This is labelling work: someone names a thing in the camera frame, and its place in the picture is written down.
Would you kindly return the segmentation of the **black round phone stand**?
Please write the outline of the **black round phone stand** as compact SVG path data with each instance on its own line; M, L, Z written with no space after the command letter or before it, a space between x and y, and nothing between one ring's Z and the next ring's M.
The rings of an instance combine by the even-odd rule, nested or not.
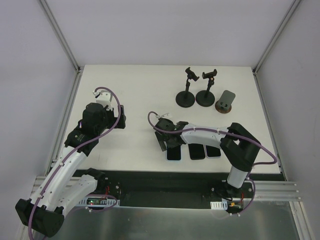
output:
M175 97L175 102L178 106L182 108L190 108L195 103L195 96L193 93L189 91L190 89L190 80L197 81L200 77L197 76L190 67L185 69L185 73L187 74L185 90L179 92Z

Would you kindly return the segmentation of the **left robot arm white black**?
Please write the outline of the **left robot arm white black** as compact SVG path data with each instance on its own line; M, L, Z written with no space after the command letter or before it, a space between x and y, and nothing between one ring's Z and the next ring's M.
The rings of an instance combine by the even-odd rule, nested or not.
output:
M15 210L33 239L36 231L45 237L53 237L62 227L68 213L87 195L109 198L106 175L97 169L87 169L71 187L67 184L75 171L87 159L99 139L113 129L124 129L126 116L119 105L118 116L114 109L100 103L89 103L77 126L68 134L60 159L51 169L40 187L29 199L19 199Z

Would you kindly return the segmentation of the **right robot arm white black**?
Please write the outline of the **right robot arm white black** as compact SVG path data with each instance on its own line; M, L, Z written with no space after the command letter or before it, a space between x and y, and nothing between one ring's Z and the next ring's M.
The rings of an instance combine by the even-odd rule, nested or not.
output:
M243 191L243 183L260 151L260 142L241 124L232 123L229 127L205 127L186 121L176 124L161 117L153 127L163 151L181 145L203 145L220 149L231 164L225 192L237 197Z

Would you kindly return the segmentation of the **black phone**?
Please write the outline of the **black phone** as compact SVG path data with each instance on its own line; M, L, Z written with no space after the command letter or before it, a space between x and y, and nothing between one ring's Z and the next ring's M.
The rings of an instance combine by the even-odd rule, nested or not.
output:
M188 145L189 157L191 160L203 160L206 157L205 148L202 144L192 143Z

